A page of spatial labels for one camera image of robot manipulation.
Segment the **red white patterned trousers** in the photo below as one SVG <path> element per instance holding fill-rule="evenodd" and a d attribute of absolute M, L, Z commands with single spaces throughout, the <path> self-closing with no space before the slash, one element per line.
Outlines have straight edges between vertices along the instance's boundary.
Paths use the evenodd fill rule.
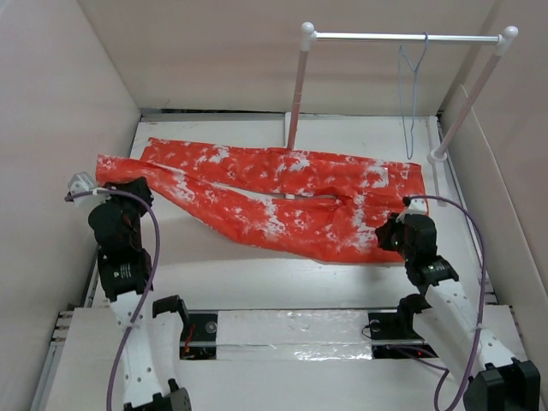
<path fill-rule="evenodd" d="M 98 182 L 149 188 L 228 239 L 327 263 L 396 263 L 375 229 L 423 194 L 418 164 L 329 152 L 149 139 L 138 159 L 101 155 Z"/>

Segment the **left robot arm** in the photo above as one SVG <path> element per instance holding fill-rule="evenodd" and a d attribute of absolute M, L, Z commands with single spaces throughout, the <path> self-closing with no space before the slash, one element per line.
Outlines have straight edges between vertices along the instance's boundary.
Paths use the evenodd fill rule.
<path fill-rule="evenodd" d="M 143 177 L 105 189 L 108 198 L 88 223 L 98 243 L 100 285 L 123 330 L 112 368 L 122 372 L 122 408 L 189 410 L 176 367 L 191 319 L 179 295 L 154 297 L 159 253 L 148 253 L 141 240 L 140 220 L 152 211 L 152 192 Z"/>

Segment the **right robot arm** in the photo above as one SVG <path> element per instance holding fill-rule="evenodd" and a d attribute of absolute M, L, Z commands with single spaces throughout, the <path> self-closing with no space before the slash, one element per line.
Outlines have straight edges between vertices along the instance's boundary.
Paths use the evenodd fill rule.
<path fill-rule="evenodd" d="M 419 335 L 460 381 L 466 410 L 537 410 L 540 373 L 521 361 L 483 323 L 452 265 L 438 254 L 431 218 L 393 213 L 375 230 L 378 246 L 398 253 L 408 280 L 418 290 L 400 301 L 396 327 Z"/>

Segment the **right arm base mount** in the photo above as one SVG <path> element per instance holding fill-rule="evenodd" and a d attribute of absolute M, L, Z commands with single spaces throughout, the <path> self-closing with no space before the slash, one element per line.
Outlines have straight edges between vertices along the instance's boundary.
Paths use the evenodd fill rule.
<path fill-rule="evenodd" d="M 361 334 L 371 343 L 373 359 L 437 358 L 434 349 L 413 329 L 413 316 L 429 307 L 422 296 L 409 295 L 400 299 L 394 310 L 368 311 Z"/>

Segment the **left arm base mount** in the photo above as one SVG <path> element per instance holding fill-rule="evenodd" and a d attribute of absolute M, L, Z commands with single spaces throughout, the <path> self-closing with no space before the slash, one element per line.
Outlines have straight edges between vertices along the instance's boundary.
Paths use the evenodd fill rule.
<path fill-rule="evenodd" d="M 189 311 L 179 295 L 155 300 L 152 317 L 175 314 L 182 323 L 181 360 L 215 360 L 217 358 L 217 311 Z"/>

